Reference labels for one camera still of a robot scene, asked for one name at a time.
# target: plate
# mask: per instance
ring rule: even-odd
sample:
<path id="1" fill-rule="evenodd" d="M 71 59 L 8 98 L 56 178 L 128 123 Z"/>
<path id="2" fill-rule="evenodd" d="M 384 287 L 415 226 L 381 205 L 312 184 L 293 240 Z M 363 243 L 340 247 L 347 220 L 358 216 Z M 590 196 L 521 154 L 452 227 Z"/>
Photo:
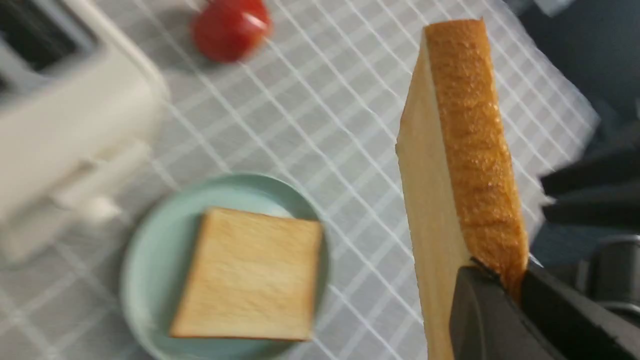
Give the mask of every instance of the plate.
<path id="1" fill-rule="evenodd" d="M 276 357 L 295 343 L 177 339 L 168 335 L 191 264 L 200 217 L 212 206 L 319 220 L 309 201 L 294 188 L 257 174 L 218 177 L 173 195 L 144 220 L 127 249 L 120 282 L 125 319 L 138 342 L 156 359 Z M 318 267 L 316 314 L 329 273 L 326 239 L 322 241 Z"/>

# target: black tongs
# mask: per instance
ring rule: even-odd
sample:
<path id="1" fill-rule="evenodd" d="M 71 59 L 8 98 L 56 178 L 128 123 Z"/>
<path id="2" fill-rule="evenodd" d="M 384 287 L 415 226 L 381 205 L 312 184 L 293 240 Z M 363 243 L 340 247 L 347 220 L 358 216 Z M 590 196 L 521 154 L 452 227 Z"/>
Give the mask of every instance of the black tongs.
<path id="1" fill-rule="evenodd" d="M 541 183 L 556 199 L 542 208 L 550 222 L 640 228 L 640 123 Z"/>
<path id="2" fill-rule="evenodd" d="M 614 275 L 621 277 L 613 280 Z M 640 241 L 612 242 L 573 267 L 530 264 L 520 305 L 493 274 L 463 267 L 449 322 L 454 355 L 456 360 L 638 360 L 640 313 L 629 306 L 634 303 L 640 304 Z"/>

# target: bread slice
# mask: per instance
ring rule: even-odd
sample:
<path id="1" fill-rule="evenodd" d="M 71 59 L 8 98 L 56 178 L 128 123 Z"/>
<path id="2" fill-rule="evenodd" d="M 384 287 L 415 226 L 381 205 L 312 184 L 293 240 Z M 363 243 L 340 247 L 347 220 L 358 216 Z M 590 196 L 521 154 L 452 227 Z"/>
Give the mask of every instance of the bread slice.
<path id="1" fill-rule="evenodd" d="M 453 359 L 458 269 L 473 256 L 517 298 L 529 255 L 482 20 L 424 29 L 396 152 L 429 357 Z"/>
<path id="2" fill-rule="evenodd" d="M 322 236 L 316 221 L 209 210 L 170 335 L 310 339 Z"/>

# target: toaster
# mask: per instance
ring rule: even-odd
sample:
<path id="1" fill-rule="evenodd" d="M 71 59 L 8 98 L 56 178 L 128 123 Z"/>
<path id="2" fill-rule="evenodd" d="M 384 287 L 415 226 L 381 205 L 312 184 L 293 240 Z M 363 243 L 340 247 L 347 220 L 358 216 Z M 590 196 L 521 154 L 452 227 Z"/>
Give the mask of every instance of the toaster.
<path id="1" fill-rule="evenodd" d="M 0 1 L 0 265 L 116 213 L 104 209 L 147 161 L 168 96 L 91 1 Z"/>

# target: gray checkered tablecloth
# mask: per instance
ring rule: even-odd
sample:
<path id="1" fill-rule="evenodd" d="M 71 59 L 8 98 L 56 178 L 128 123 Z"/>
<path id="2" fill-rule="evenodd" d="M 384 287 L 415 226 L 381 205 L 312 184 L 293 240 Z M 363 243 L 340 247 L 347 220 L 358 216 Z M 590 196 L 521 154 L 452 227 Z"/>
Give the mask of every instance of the gray checkered tablecloth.
<path id="1" fill-rule="evenodd" d="M 118 306 L 132 224 L 165 195 L 224 172 L 263 172 L 320 211 L 332 277 L 313 341 L 289 359 L 426 359 L 394 154 L 423 25 L 483 17 L 527 227 L 536 176 L 572 159 L 596 116 L 499 0 L 266 0 L 274 33 L 253 58 L 214 66 L 191 45 L 200 3 L 102 0 L 173 93 L 153 160 L 119 196 L 126 216 L 72 231 L 0 272 L 0 358 L 148 359 Z"/>

